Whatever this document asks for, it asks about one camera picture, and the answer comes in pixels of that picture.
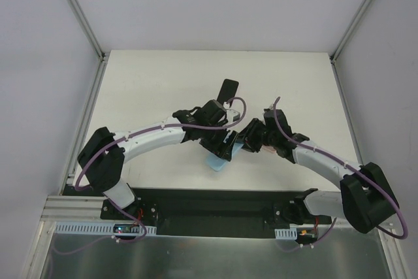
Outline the light blue phone case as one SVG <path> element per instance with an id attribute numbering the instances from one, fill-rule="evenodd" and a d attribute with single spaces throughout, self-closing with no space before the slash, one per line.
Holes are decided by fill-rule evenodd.
<path id="1" fill-rule="evenodd" d="M 243 143 L 235 143 L 232 148 L 231 159 L 238 153 L 238 151 L 243 147 Z M 213 171 L 219 172 L 221 171 L 226 164 L 229 162 L 225 159 L 221 159 L 220 157 L 215 156 L 214 154 L 210 154 L 205 161 L 206 165 L 209 166 Z"/>

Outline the pink phone case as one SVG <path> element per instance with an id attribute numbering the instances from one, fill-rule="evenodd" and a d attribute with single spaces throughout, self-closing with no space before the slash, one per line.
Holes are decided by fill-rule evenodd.
<path id="1" fill-rule="evenodd" d="M 276 153 L 276 150 L 274 148 L 270 147 L 270 146 L 263 146 L 263 150 L 266 151 L 266 152 L 269 152 L 271 154 Z"/>

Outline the black smartphone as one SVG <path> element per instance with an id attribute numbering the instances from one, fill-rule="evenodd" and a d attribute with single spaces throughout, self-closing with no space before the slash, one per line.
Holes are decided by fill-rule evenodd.
<path id="1" fill-rule="evenodd" d="M 222 105 L 224 103 L 231 105 L 233 103 L 233 98 L 236 96 L 238 87 L 238 81 L 226 78 L 221 85 L 221 89 L 217 96 L 217 102 Z"/>

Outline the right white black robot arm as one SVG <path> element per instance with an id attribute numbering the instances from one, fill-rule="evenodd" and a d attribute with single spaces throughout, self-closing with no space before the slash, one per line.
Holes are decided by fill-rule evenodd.
<path id="1" fill-rule="evenodd" d="M 344 218 L 358 232 L 368 233 L 399 208 L 380 166 L 372 162 L 349 164 L 316 146 L 309 137 L 292 132 L 282 110 L 266 109 L 263 119 L 252 119 L 238 140 L 248 152 L 270 147 L 278 156 L 319 174 L 339 189 L 305 191 L 291 207 L 297 224 L 330 216 Z"/>

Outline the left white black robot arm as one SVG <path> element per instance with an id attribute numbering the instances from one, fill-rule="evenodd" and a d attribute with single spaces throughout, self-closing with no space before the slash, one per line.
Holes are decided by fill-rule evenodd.
<path id="1" fill-rule="evenodd" d="M 232 128 L 243 120 L 247 111 L 231 108 L 232 102 L 232 99 L 224 103 L 212 99 L 201 107 L 177 110 L 160 122 L 134 131 L 97 129 L 77 157 L 81 172 L 75 190 L 91 188 L 103 194 L 123 219 L 134 218 L 138 199 L 121 177 L 123 166 L 152 150 L 195 140 L 210 153 L 230 161 L 238 136 Z"/>

